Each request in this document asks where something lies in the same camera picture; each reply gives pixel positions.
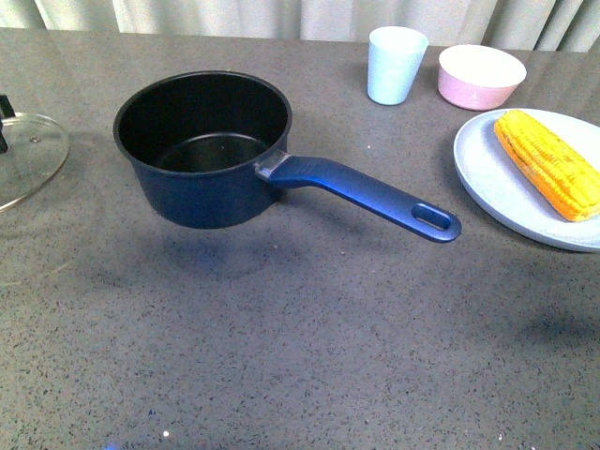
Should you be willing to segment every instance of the corn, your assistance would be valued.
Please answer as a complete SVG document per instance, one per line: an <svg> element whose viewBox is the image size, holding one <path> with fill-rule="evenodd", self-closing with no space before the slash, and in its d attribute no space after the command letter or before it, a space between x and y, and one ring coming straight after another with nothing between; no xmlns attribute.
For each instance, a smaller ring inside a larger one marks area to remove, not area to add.
<svg viewBox="0 0 600 450"><path fill-rule="evenodd" d="M600 214L600 172L565 141L520 110L506 112L494 132L508 156L564 218Z"/></svg>

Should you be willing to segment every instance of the curtain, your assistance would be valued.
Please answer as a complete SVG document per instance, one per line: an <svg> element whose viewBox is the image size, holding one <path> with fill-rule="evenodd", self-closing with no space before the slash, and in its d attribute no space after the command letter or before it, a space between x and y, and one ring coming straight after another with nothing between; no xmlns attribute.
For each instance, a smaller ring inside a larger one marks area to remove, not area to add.
<svg viewBox="0 0 600 450"><path fill-rule="evenodd" d="M431 45L600 52L600 0L0 0L0 26L367 42L409 26Z"/></svg>

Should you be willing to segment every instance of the plastic cup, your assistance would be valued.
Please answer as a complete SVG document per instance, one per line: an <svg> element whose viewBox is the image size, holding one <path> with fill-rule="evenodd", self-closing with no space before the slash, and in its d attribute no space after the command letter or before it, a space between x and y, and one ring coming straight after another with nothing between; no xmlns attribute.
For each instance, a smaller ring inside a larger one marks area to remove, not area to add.
<svg viewBox="0 0 600 450"><path fill-rule="evenodd" d="M398 105L409 95L429 40L403 26L377 28L368 40L368 96L382 105Z"/></svg>

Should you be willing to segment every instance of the saucepan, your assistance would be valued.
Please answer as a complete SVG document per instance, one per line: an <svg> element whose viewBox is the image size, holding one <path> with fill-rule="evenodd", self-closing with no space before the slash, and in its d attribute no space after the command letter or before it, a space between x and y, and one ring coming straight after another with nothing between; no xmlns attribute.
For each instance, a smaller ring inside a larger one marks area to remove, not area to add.
<svg viewBox="0 0 600 450"><path fill-rule="evenodd" d="M113 134L151 206L196 229L255 218L284 189L313 186L430 241L460 235L452 214L350 167L286 152L288 99L274 85L230 71L155 82L116 115Z"/></svg>

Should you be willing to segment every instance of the countertop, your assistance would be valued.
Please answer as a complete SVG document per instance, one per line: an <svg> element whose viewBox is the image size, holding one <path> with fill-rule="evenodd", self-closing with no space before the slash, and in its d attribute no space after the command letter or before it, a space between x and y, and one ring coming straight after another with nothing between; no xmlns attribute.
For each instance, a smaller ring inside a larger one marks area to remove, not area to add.
<svg viewBox="0 0 600 450"><path fill-rule="evenodd" d="M405 103L368 99L368 45L1 29L0 92L67 162L0 215L0 447L600 448L600 256L489 216L427 49ZM600 55L512 52L505 107L600 125ZM191 230L148 205L113 140L139 89L246 72L292 104L288 151L456 214L434 244L312 187Z"/></svg>

